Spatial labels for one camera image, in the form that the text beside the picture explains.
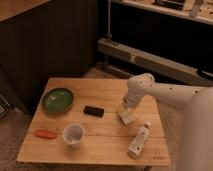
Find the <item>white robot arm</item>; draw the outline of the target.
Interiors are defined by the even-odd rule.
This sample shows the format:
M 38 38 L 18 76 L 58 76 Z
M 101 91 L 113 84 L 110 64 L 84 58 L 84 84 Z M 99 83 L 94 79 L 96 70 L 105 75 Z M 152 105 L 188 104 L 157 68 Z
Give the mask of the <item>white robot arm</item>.
M 150 73 L 127 81 L 126 108 L 150 95 L 183 110 L 176 171 L 213 171 L 213 87 L 157 83 Z

